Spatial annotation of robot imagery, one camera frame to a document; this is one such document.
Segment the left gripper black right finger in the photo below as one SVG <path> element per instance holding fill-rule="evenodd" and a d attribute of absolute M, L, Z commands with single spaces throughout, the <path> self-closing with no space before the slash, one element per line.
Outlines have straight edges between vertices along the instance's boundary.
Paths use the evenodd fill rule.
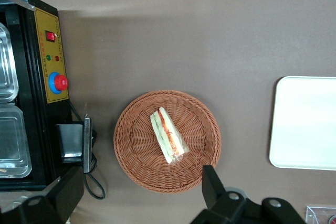
<path fill-rule="evenodd" d="M 261 204 L 237 190 L 227 190 L 213 166 L 202 169 L 202 194 L 206 203 L 192 223 L 305 223 L 284 199 L 268 197 Z"/>

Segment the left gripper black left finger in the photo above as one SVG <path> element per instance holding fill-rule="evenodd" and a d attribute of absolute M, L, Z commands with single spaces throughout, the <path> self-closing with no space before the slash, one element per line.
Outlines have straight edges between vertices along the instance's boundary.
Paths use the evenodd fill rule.
<path fill-rule="evenodd" d="M 1 223 L 66 223 L 84 194 L 83 177 L 72 167 L 42 191 L 1 193 Z"/>

